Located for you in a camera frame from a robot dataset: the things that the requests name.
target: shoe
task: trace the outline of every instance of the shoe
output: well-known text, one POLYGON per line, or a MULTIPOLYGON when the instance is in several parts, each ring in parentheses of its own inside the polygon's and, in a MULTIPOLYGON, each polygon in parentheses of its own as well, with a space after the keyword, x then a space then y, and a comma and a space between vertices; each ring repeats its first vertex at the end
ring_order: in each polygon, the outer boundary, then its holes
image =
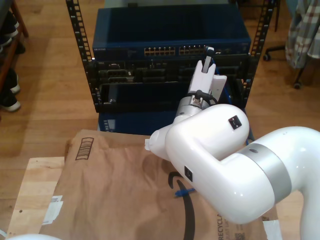
POLYGON ((8 36, 0 36, 0 46, 8 46, 12 42, 12 38, 8 36))
POLYGON ((7 37, 13 38, 19 33, 15 27, 17 20, 14 20, 15 18, 13 18, 14 16, 9 11, 3 21, 2 28, 0 29, 0 36, 5 35, 7 37))
POLYGON ((17 101, 10 89, 4 87, 2 92, 0 92, 0 107, 8 112, 14 112, 21 107, 21 104, 17 101))
POLYGON ((13 38, 18 33, 19 32, 14 25, 2 25, 2 28, 0 30, 0 35, 4 35, 10 38, 13 38))
POLYGON ((18 79, 19 77, 15 70, 9 68, 4 85, 6 88, 10 89, 14 95, 20 92, 18 79))
POLYGON ((19 22, 15 18, 14 14, 12 12, 10 12, 10 11, 8 11, 4 22, 7 23, 7 24, 10 24, 10 25, 14 25, 14 27, 16 29, 19 27, 19 22))

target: black cable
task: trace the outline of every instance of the black cable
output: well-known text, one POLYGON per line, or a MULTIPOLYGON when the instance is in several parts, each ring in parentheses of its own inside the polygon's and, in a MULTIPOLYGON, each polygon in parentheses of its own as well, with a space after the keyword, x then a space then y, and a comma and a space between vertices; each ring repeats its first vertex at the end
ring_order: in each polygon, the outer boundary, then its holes
POLYGON ((213 100, 213 101, 214 101, 214 103, 215 103, 215 105, 216 105, 216 104, 218 104, 217 99, 215 99, 215 97, 214 97, 214 96, 212 96, 212 95, 211 95, 211 97, 210 97, 210 100, 213 100))

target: paper bag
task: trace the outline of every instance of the paper bag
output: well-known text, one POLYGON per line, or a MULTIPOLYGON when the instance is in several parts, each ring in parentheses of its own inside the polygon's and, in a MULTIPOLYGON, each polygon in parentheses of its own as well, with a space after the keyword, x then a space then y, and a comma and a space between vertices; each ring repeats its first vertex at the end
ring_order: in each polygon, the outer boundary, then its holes
MULTIPOLYGON (((147 138, 80 131, 54 192, 62 208, 40 233, 62 240, 267 240, 261 218, 233 224, 196 191, 175 197, 191 186, 145 150, 147 138)), ((269 214, 276 219, 275 211, 269 214)))

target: white label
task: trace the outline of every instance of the white label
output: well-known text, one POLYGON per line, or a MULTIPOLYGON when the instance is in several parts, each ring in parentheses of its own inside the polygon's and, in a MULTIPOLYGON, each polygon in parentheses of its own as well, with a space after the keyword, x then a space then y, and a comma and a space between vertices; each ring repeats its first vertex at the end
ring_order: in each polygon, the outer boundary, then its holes
POLYGON ((46 211, 44 220, 42 225, 52 224, 53 221, 58 217, 62 204, 64 203, 61 201, 62 196, 53 196, 51 198, 51 202, 49 204, 48 210, 46 211))
POLYGON ((150 151, 150 148, 149 148, 149 140, 150 140, 150 139, 145 139, 145 140, 144 140, 144 149, 147 150, 147 151, 150 151))
POLYGON ((279 220, 262 222, 268 240, 283 240, 279 220))

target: plaid shirt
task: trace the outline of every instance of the plaid shirt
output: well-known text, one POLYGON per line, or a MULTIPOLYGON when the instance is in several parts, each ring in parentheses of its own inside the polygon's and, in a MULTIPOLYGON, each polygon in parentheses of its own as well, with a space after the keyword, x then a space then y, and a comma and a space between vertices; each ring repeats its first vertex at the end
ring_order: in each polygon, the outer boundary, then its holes
POLYGON ((286 60, 304 68, 307 56, 320 59, 320 0, 299 0, 285 44, 286 60))

